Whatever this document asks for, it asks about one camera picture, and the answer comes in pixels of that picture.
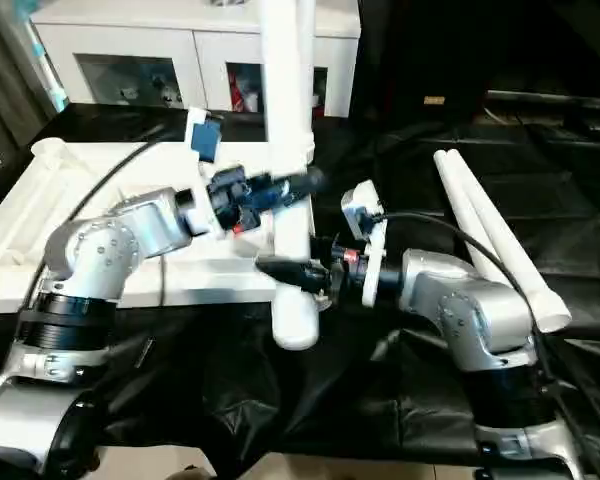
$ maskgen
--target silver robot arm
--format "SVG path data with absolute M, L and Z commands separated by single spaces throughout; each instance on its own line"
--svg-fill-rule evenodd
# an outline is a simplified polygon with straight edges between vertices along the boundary
M 44 254 L 49 273 L 34 304 L 19 314 L 0 374 L 0 461 L 54 479 L 97 468 L 105 408 L 92 387 L 107 368 L 129 275 L 144 259 L 186 247 L 198 235 L 256 228 L 261 212 L 321 184 L 315 169 L 274 180 L 245 178 L 236 167 L 218 172 L 205 198 L 164 188 L 54 231 Z
M 275 257 L 260 258 L 258 268 L 279 281 L 327 293 L 336 304 L 348 290 L 365 306 L 382 297 L 430 320 L 448 344 L 474 415 L 487 467 L 476 478 L 582 480 L 571 433 L 543 393 L 524 299 L 450 255 L 407 250 L 399 269 L 386 265 L 386 221 L 374 221 L 383 210 L 370 181 L 344 195 L 342 211 L 354 238 L 367 243 L 364 252 L 329 242 L 328 252 L 319 249 L 328 268 Z M 502 468 L 502 460 L 519 466 Z M 557 477 L 549 473 L 556 466 Z
M 522 297 L 455 257 L 422 250 L 404 253 L 402 281 L 399 308 L 429 319 L 448 344 L 486 461 L 557 459 L 571 478 L 583 479 L 571 433 L 542 394 Z M 489 470 L 492 478 L 511 474 L 512 469 Z

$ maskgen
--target red object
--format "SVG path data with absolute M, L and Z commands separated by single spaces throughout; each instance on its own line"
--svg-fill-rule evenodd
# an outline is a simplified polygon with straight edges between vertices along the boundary
M 347 248 L 342 257 L 348 264 L 356 263 L 358 261 L 358 251 Z
M 231 108 L 234 112 L 244 112 L 244 100 L 238 84 L 236 83 L 236 74 L 229 73 L 229 90 L 231 91 Z

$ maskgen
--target table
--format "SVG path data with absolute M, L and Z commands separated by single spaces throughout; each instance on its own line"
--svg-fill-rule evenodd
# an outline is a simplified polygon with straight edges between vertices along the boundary
M 166 109 L 71 105 L 35 140 L 137 141 L 160 122 L 172 125 L 179 140 L 184 118 Z M 317 232 L 325 236 L 347 231 L 340 197 L 366 178 L 388 211 L 452 218 L 432 154 L 458 148 L 570 307 L 574 322 L 551 341 L 585 366 L 600 398 L 600 143 L 543 127 L 415 124 L 377 136 L 321 119 L 314 130 L 315 163 L 331 178 L 330 190 L 313 204 Z M 227 115 L 225 141 L 263 138 L 261 117 Z M 23 152 L 1 169 L 0 199 L 29 158 Z M 433 226 L 390 224 L 390 257 L 407 247 L 466 258 L 461 243 Z M 13 315 L 0 315 L 0 366 L 14 328 Z M 131 370 L 147 331 L 156 348 Z M 454 367 L 420 318 L 347 305 L 321 315 L 313 349 L 288 352 L 271 339 L 268 305 L 120 310 L 114 340 L 130 346 L 117 349 L 112 377 L 118 381 L 104 389 L 107 443 L 199 446 L 227 476 L 271 450 L 478 462 Z M 566 400 L 600 452 L 584 402 L 569 391 Z

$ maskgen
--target white pvc pipe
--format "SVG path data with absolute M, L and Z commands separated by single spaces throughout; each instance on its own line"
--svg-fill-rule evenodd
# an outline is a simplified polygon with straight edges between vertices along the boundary
M 303 126 L 312 133 L 313 117 L 313 51 L 316 31 L 316 0 L 298 1 L 298 49 L 300 54 L 300 89 Z
M 444 150 L 438 150 L 433 154 L 433 160 L 436 163 L 442 185 L 444 185 L 444 190 L 447 192 L 449 203 L 451 203 L 451 208 L 453 209 L 453 213 L 460 229 L 475 238 L 497 257 L 498 254 L 495 252 L 493 245 L 491 245 L 491 241 L 480 222 L 480 218 L 474 210 L 469 197 L 464 192 L 460 175 L 456 169 L 454 169 L 454 159 L 449 158 L 447 152 Z M 473 266 L 480 272 L 480 275 L 492 282 L 511 286 L 507 278 L 500 270 L 498 270 L 498 267 L 496 267 L 493 262 L 471 245 L 467 244 L 467 249 L 469 250 L 469 255 L 471 255 Z
M 552 332 L 564 328 L 571 322 L 569 309 L 562 298 L 547 286 L 460 153 L 449 150 L 446 161 L 452 162 L 458 181 L 462 182 L 464 192 L 473 204 L 496 253 L 527 295 L 540 330 Z
M 260 2 L 267 140 L 274 176 L 306 171 L 306 107 L 302 104 L 296 0 Z M 274 214 L 275 254 L 309 259 L 311 209 L 304 200 Z M 318 340 L 318 310 L 298 287 L 278 284 L 271 303 L 273 337 L 283 348 L 302 350 Z

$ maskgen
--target black cable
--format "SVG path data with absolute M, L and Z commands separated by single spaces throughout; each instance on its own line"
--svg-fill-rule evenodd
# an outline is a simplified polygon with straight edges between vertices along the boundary
M 433 223 L 435 225 L 439 225 L 443 228 L 446 228 L 447 230 L 451 230 L 453 232 L 453 234 L 456 235 L 460 240 L 463 240 L 464 242 L 468 243 L 473 248 L 478 250 L 482 255 L 484 255 L 486 258 L 488 258 L 489 261 L 491 261 L 498 268 L 498 270 L 500 270 L 502 272 L 502 274 L 506 277 L 506 279 L 509 281 L 509 283 L 511 283 L 511 286 L 513 287 L 513 289 L 516 292 L 518 292 L 518 294 L 522 297 L 522 299 L 524 300 L 524 302 L 527 305 L 527 308 L 529 309 L 529 315 L 531 316 L 531 335 L 532 335 L 534 343 L 536 345 L 538 362 L 540 363 L 540 366 L 543 370 L 542 373 L 543 373 L 544 377 L 546 378 L 546 380 L 550 384 L 556 385 L 557 384 L 556 379 L 553 376 L 553 373 L 551 372 L 551 367 L 549 365 L 549 357 L 547 354 L 547 350 L 546 350 L 546 346 L 545 346 L 545 342 L 544 342 L 544 338 L 543 338 L 543 333 L 540 331 L 540 328 L 538 327 L 538 320 L 535 316 L 535 313 L 533 312 L 533 308 L 531 308 L 531 303 L 529 302 L 529 299 L 527 298 L 526 294 L 522 290 L 522 287 L 520 286 L 520 284 L 518 283 L 516 278 L 513 276 L 511 271 L 506 267 L 506 265 L 504 263 L 502 263 L 502 261 L 498 257 L 496 257 L 489 249 L 487 249 L 484 245 L 482 245 L 480 242 L 478 242 L 475 238 L 473 238 L 468 233 L 460 230 L 458 227 L 456 227 L 455 225 L 452 225 L 451 223 L 448 223 L 444 220 L 440 220 L 439 218 L 436 218 L 436 217 L 432 217 L 430 215 L 425 215 L 425 214 L 416 213 L 416 212 L 405 212 L 405 211 L 392 212 L 392 213 L 385 213 L 382 215 L 377 215 L 377 216 L 373 217 L 373 221 L 374 221 L 374 223 L 378 223 L 383 220 L 391 220 L 391 219 L 399 219 L 399 218 L 402 218 L 402 219 L 411 218 L 411 219 L 418 220 L 421 222 Z M 557 389 L 551 389 L 550 393 L 553 394 L 553 398 L 556 400 L 556 403 L 558 404 L 558 407 L 560 408 L 560 410 L 562 412 L 562 415 L 565 419 L 565 423 L 567 423 L 567 426 L 571 430 L 571 433 L 573 434 L 576 441 L 582 448 L 585 459 L 590 463 L 590 465 L 593 467 L 593 469 L 596 473 L 596 476 L 600 479 L 600 462 L 598 461 L 598 458 L 591 452 L 590 445 L 587 443 L 587 440 L 584 437 L 582 430 L 575 422 L 573 415 L 568 410 L 566 404 L 564 403 L 564 400 L 560 396 L 560 393 L 557 391 Z
M 533 132 L 531 130 L 530 125 L 528 125 L 527 123 L 522 121 L 522 119 L 520 118 L 520 115 L 518 115 L 518 113 L 515 114 L 515 117 L 516 117 L 516 120 L 518 121 L 518 123 L 520 124 L 520 126 L 524 129 L 527 139 L 529 141 L 529 144 L 536 147 L 536 149 L 538 148 L 539 144 L 541 146 L 544 145 L 544 142 L 542 141 L 542 139 L 535 132 Z M 589 406 L 593 410 L 594 417 L 596 418 L 596 420 L 600 426 L 600 405 L 598 404 L 597 400 L 594 398 L 593 394 L 590 392 L 589 387 L 585 384 L 585 381 L 579 377 L 576 370 L 574 368 L 569 367 L 570 362 L 564 360 L 563 355 L 559 351 L 559 349 L 557 349 L 555 346 L 553 346 L 553 348 L 551 348 L 551 350 L 552 350 L 553 354 L 555 355 L 555 357 L 564 366 L 564 369 L 566 370 L 567 374 L 571 377 L 576 389 L 580 392 L 580 394 L 584 397 L 585 401 L 589 404 Z
M 570 364 L 570 362 L 567 359 L 565 359 L 564 355 L 562 354 L 562 352 L 560 352 L 557 346 L 552 345 L 552 342 L 547 342 L 547 344 L 549 345 L 549 349 L 551 350 L 553 355 L 560 361 L 560 363 L 562 363 L 563 365 Z M 596 417 L 596 420 L 600 425 L 600 404 L 594 398 L 593 394 L 589 390 L 589 387 L 585 385 L 585 380 L 582 378 L 582 376 L 580 376 L 580 374 L 576 372 L 576 369 L 566 368 L 565 370 L 567 371 L 569 377 L 571 377 L 571 381 L 573 382 L 573 385 L 575 386 L 576 390 L 580 392 L 580 394 L 589 404 L 589 407 L 591 407 L 591 409 L 593 410 L 594 416 Z
M 160 143 L 165 137 L 167 137 L 169 135 L 169 131 L 166 129 L 166 125 L 164 125 L 164 124 L 158 125 L 155 129 L 153 129 L 149 133 L 149 135 L 155 135 L 155 134 L 158 134 L 158 136 L 155 138 L 151 138 L 151 140 L 147 141 L 144 145 L 141 145 L 140 147 L 136 148 L 133 152 L 131 152 L 129 155 L 127 155 L 125 158 L 123 158 L 115 167 L 113 167 L 111 170 L 109 170 L 109 172 L 107 172 L 107 174 L 104 177 L 102 177 L 102 179 L 100 179 L 100 181 L 98 183 L 96 183 L 93 186 L 93 188 L 91 190 L 89 190 L 89 192 L 87 192 L 87 194 L 80 201 L 80 203 L 78 203 L 78 205 L 76 205 L 76 207 L 73 209 L 73 211 L 67 217 L 66 222 L 75 220 L 75 218 L 80 214 L 80 212 L 87 205 L 87 203 L 89 203 L 89 201 L 95 196 L 95 194 L 98 193 L 100 191 L 100 189 L 104 185 L 106 185 L 107 182 L 109 182 L 109 180 L 111 180 L 111 178 L 115 174 L 117 174 L 120 170 L 122 170 L 124 167 L 126 167 L 138 155 L 146 152 L 151 147 Z M 42 275 L 42 272 L 44 271 L 45 266 L 46 266 L 46 264 L 45 264 L 44 258 L 43 258 L 40 261 L 40 263 L 38 264 L 38 267 L 36 268 L 36 271 L 33 274 L 31 282 L 29 283 L 29 287 L 27 288 L 27 292 L 25 293 L 21 308 L 29 308 L 29 306 L 31 304 L 31 299 L 33 298 L 33 294 L 36 291 L 36 288 L 38 286 L 38 281 L 40 280 L 40 276 Z

